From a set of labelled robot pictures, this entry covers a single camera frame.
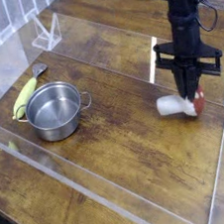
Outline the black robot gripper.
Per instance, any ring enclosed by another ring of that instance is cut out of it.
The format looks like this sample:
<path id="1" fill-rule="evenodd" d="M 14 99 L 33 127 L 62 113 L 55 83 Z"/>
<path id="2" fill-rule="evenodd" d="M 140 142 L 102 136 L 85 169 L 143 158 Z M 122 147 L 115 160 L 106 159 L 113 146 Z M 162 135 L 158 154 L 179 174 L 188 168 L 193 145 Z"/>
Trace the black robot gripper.
<path id="1" fill-rule="evenodd" d="M 179 96 L 189 100 L 195 98 L 200 74 L 219 76 L 221 73 L 222 52 L 200 40 L 197 16 L 197 12 L 185 17 L 168 15 L 172 28 L 172 42 L 154 46 L 158 68 L 172 70 L 175 59 L 183 66 L 195 66 L 188 68 L 187 77 L 183 68 L 175 66 L 172 71 Z"/>

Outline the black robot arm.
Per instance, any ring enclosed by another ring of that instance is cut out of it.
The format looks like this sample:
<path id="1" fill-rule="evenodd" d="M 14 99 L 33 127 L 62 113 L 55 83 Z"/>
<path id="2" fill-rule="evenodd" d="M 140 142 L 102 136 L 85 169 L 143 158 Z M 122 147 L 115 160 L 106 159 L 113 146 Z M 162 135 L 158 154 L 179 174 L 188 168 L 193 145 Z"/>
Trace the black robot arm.
<path id="1" fill-rule="evenodd" d="M 205 28 L 199 19 L 198 5 L 210 7 L 205 0 L 167 0 L 168 20 L 171 25 L 172 42 L 156 44 L 156 67 L 169 69 L 174 75 L 179 96 L 189 101 L 195 98 L 199 77 L 202 74 L 221 73 L 222 51 L 207 46 L 200 39 L 200 29 L 209 32 L 216 26 Z"/>

